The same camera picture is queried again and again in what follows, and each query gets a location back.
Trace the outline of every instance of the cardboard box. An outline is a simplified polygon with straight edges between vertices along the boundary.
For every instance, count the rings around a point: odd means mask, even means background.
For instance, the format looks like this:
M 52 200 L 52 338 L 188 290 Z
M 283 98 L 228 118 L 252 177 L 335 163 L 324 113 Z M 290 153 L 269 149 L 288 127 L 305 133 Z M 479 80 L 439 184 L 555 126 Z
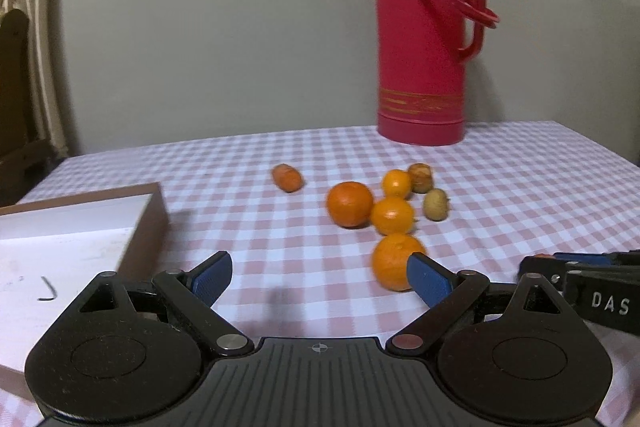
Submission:
M 31 347 L 101 271 L 149 279 L 167 227 L 155 183 L 0 208 L 0 388 L 33 399 Z

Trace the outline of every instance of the silver screw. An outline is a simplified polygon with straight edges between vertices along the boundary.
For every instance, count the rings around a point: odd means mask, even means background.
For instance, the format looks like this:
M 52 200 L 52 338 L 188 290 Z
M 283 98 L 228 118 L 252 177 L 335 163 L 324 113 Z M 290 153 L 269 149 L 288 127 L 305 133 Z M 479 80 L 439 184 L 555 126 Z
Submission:
M 405 333 L 404 335 L 396 335 L 392 338 L 391 343 L 398 349 L 418 349 L 422 346 L 422 339 L 418 335 Z
M 240 349 L 248 344 L 246 337 L 238 335 L 237 333 L 229 333 L 228 335 L 222 335 L 216 340 L 222 349 Z

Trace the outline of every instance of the gingham pattern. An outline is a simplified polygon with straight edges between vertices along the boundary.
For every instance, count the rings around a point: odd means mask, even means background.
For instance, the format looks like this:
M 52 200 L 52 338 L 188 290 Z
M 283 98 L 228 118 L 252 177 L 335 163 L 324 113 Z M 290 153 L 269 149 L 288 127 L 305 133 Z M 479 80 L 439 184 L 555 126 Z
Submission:
M 303 190 L 273 186 L 271 168 L 281 162 L 303 173 Z M 345 180 L 379 197 L 383 173 L 413 162 L 433 166 L 452 202 L 449 219 L 422 218 L 415 235 L 454 271 L 507 282 L 524 255 L 640 247 L 640 169 L 553 122 L 477 124 L 462 143 L 441 148 L 353 127 L 99 153 L 67 160 L 25 201 L 159 181 L 172 220 L 159 269 L 189 269 L 229 251 L 233 280 L 214 309 L 249 336 L 378 335 L 384 342 L 425 306 L 374 281 L 369 255 L 380 237 L 373 228 L 336 227 L 324 197 Z M 419 211 L 420 200 L 411 202 Z M 640 339 L 593 329 L 615 370 L 599 419 L 617 427 L 639 395 Z M 2 392 L 0 408 L 0 427 L 39 419 L 35 407 Z

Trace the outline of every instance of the red thermos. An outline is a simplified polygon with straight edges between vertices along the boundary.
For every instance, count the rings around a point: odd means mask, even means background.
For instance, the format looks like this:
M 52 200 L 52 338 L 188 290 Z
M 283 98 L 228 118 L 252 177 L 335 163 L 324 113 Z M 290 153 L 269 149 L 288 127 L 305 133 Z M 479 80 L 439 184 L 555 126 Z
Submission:
M 465 62 L 498 17 L 486 0 L 377 0 L 377 11 L 378 132 L 416 145 L 459 142 Z M 468 46 L 465 18 L 474 22 Z

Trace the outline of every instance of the carrot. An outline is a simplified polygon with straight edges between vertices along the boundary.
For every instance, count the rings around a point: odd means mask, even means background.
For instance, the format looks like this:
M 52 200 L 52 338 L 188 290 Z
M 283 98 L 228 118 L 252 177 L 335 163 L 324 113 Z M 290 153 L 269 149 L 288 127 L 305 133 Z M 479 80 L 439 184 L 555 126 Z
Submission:
M 300 172 L 286 163 L 276 165 L 271 171 L 271 176 L 273 176 L 273 182 L 276 184 L 276 187 L 281 188 L 285 192 L 295 192 L 296 190 L 300 190 L 305 184 Z

